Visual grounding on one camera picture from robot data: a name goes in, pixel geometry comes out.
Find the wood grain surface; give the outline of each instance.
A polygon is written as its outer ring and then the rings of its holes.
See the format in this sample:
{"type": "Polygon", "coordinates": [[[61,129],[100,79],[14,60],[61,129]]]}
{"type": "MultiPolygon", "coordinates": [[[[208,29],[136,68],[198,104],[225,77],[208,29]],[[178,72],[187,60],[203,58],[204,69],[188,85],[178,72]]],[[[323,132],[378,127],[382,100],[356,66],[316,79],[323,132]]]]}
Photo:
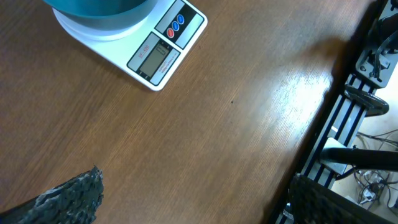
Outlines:
{"type": "Polygon", "coordinates": [[[191,2],[208,27],[160,92],[42,1],[0,2],[0,210],[95,164],[95,223],[267,218],[369,1],[191,2]]]}

